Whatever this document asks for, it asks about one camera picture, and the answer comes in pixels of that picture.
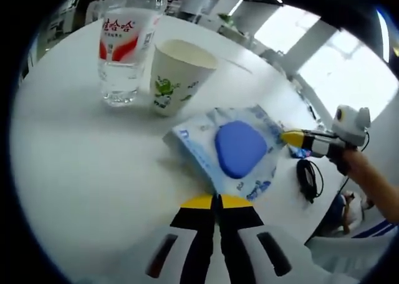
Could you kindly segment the person's right hand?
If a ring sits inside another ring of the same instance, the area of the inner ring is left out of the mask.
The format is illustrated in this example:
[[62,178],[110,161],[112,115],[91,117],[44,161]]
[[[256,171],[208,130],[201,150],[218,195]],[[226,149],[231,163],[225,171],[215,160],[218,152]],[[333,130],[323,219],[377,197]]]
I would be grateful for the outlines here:
[[357,149],[345,149],[342,160],[347,165],[347,175],[355,182],[363,179],[370,169],[367,157]]

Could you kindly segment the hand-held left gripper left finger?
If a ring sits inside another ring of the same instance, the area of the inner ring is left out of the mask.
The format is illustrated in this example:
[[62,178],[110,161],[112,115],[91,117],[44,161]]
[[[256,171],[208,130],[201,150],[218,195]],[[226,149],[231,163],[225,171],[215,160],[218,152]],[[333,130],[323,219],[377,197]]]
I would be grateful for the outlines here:
[[212,195],[184,202],[169,226],[145,237],[138,253],[139,283],[204,283],[213,254]]

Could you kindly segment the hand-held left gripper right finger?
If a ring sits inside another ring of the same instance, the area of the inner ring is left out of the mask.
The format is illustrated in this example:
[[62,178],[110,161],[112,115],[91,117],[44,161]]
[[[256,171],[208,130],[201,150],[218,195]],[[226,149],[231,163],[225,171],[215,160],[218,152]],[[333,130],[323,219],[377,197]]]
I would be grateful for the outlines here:
[[218,222],[231,283],[315,283],[310,252],[285,230],[266,225],[249,201],[219,195]]

